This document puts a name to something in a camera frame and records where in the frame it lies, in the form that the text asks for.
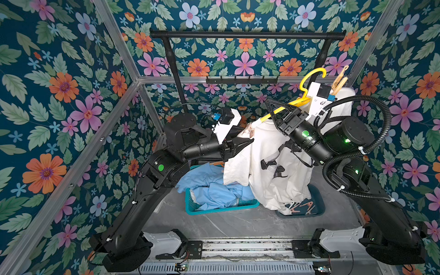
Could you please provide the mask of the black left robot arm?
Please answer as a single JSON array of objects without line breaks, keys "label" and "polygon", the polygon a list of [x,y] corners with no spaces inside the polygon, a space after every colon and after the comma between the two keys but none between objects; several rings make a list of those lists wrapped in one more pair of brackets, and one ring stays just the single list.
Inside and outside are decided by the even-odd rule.
[{"label": "black left robot arm", "polygon": [[215,115],[213,129],[197,124],[192,113],[180,113],[164,126],[166,145],[154,152],[144,163],[135,190],[112,225],[93,235],[89,243],[94,252],[103,253],[102,265],[108,272],[132,272],[148,258],[188,257],[188,240],[179,230],[150,234],[143,227],[157,206],[189,172],[190,161],[219,153],[225,162],[253,143],[238,137],[241,115],[223,107]]}]

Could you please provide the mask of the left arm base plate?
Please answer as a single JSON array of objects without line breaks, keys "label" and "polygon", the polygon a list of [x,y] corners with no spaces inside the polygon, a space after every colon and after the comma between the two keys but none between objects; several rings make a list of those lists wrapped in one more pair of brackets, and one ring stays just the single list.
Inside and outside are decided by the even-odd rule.
[{"label": "left arm base plate", "polygon": [[160,254],[156,260],[200,260],[204,243],[202,241],[184,242],[173,254]]}]

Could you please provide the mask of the white t-shirt black print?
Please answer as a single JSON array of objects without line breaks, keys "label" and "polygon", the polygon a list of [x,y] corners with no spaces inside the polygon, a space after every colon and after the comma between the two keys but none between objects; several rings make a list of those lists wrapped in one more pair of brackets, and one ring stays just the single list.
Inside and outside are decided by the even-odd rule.
[{"label": "white t-shirt black print", "polygon": [[293,153],[286,147],[290,138],[271,119],[251,124],[254,142],[225,163],[223,182],[247,186],[264,207],[289,215],[287,204],[311,199],[312,159],[305,151]]}]

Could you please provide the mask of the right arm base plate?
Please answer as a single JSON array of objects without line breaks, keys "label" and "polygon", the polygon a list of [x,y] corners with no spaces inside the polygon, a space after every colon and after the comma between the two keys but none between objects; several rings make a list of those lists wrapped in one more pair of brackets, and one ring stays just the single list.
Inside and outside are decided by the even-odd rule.
[{"label": "right arm base plate", "polygon": [[328,252],[319,244],[310,244],[310,240],[291,241],[292,251],[296,259],[339,259],[339,252]]}]

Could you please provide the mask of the pink clothespin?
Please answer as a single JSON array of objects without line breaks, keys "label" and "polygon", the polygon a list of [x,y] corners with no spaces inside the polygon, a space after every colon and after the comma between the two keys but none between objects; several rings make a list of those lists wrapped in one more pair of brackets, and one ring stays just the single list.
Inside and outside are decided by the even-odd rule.
[{"label": "pink clothespin", "polygon": [[252,126],[252,124],[248,124],[246,126],[246,128],[244,129],[243,133],[244,133],[244,135],[248,136],[250,139],[253,139],[254,131],[255,131],[255,128]]}]

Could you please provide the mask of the beige wooden clothespin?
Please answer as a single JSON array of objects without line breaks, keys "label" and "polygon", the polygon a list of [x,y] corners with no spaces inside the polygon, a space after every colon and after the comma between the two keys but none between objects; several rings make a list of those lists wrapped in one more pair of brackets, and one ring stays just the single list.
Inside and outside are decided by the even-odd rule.
[{"label": "beige wooden clothespin", "polygon": [[339,73],[335,81],[332,83],[331,87],[331,95],[336,96],[340,90],[345,86],[348,81],[348,77],[345,75],[346,70],[349,69],[349,66],[346,65],[343,67],[342,71]]}]

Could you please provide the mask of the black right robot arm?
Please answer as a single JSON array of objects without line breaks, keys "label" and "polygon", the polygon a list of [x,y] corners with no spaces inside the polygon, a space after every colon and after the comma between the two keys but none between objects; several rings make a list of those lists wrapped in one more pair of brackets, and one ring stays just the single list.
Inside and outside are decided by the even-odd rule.
[{"label": "black right robot arm", "polygon": [[[332,117],[332,109],[351,102],[369,102],[383,114],[382,129],[373,135],[353,116]],[[426,226],[413,221],[395,198],[388,195],[363,157],[380,146],[391,127],[386,103],[372,96],[350,96],[330,103],[313,123],[300,108],[275,100],[266,107],[276,128],[288,137],[292,152],[305,152],[322,167],[323,179],[340,194],[350,197],[371,218],[355,229],[317,229],[309,246],[315,254],[338,251],[365,252],[388,265],[425,262]]]}]

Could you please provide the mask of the yellow plastic hanger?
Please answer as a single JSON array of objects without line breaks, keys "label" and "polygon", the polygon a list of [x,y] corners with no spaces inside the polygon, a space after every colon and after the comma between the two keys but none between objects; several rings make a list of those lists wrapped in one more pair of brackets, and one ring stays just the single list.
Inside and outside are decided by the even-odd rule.
[{"label": "yellow plastic hanger", "polygon": [[[316,79],[325,80],[325,78],[327,77],[327,74],[328,74],[327,70],[324,68],[313,69],[310,72],[308,72],[301,79],[301,81],[299,83],[296,84],[296,90],[298,92],[297,95],[294,95],[291,92],[291,97],[286,96],[286,98],[282,99],[282,100],[277,100],[275,98],[268,98],[268,99],[277,100],[279,102],[287,103],[291,106],[299,107],[302,111],[308,113],[310,99],[307,98],[307,94],[308,94],[309,86],[310,86],[311,82],[317,82]],[[257,121],[259,123],[263,123],[264,121],[266,121],[268,119],[274,120],[275,116],[266,117],[266,115],[264,115],[264,116],[260,117]]]}]

